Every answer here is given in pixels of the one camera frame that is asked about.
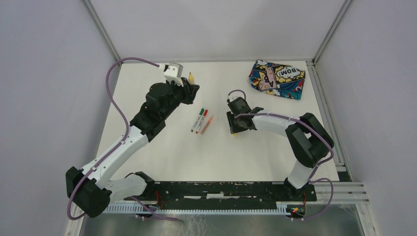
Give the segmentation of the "green grey pen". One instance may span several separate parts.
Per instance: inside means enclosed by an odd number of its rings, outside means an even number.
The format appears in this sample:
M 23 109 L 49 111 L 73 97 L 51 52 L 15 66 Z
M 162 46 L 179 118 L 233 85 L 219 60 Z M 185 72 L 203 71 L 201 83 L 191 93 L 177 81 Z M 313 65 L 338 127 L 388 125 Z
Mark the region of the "green grey pen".
M 195 130 L 195 128 L 196 128 L 196 126 L 197 126 L 197 124 L 198 124 L 198 122 L 199 122 L 203 113 L 204 112 L 200 112 L 199 115 L 197 116 L 196 120 L 193 123 L 193 126 L 191 127 L 191 132 L 194 132 L 194 130 Z

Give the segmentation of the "red white pen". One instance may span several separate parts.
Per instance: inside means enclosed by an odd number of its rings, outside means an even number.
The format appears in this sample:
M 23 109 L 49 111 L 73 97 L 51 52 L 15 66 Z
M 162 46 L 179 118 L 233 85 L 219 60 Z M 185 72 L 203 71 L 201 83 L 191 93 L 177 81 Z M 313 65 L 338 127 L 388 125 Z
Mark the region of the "red white pen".
M 208 109 L 205 109 L 205 111 L 204 111 L 203 115 L 201 116 L 201 119 L 200 119 L 200 121 L 198 123 L 198 126 L 196 128 L 196 131 L 195 131 L 196 134 L 199 133 L 199 131 L 201 129 L 201 126 L 203 124 L 203 121 L 204 121 L 205 117 L 207 116 L 207 113 L 208 113 Z

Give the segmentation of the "orange pen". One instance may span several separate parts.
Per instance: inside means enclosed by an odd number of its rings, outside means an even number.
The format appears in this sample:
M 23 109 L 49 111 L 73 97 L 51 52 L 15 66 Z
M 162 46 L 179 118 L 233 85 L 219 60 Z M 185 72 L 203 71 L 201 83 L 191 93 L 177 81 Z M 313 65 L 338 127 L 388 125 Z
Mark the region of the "orange pen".
M 209 118 L 209 120 L 206 122 L 205 126 L 203 127 L 202 131 L 200 132 L 201 135 L 203 135 L 205 133 L 205 131 L 207 130 L 207 128 L 209 127 L 209 125 L 211 124 L 212 120 L 213 120 L 214 116 L 211 116 Z

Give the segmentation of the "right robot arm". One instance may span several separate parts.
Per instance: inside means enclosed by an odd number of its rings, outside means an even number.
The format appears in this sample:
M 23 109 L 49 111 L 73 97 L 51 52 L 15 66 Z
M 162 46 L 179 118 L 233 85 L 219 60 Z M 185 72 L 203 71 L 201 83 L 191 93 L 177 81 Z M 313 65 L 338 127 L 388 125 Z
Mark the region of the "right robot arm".
M 247 130 L 269 131 L 289 141 L 296 158 L 294 167 L 285 179 L 284 195 L 291 201 L 298 200 L 303 187 L 311 180 L 318 167 L 334 155 L 334 141 L 312 113 L 294 118 L 272 113 L 264 108 L 250 108 L 243 97 L 227 99 L 226 113 L 232 134 Z

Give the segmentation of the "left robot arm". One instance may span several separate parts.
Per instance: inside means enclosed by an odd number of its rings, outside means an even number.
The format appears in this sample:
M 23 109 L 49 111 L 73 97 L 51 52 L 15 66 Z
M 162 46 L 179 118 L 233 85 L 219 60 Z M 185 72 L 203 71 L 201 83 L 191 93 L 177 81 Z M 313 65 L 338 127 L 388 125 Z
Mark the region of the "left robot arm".
M 127 179 L 112 180 L 114 173 L 139 149 L 151 142 L 166 126 L 166 119 L 180 105 L 193 104 L 199 85 L 185 78 L 183 86 L 174 82 L 153 84 L 139 112 L 128 124 L 126 131 L 104 154 L 80 169 L 71 167 L 65 174 L 66 193 L 69 198 L 67 215 L 71 220 L 71 205 L 78 206 L 90 218 L 99 216 L 109 203 L 130 196 L 149 200 L 154 196 L 154 186 L 145 174 Z

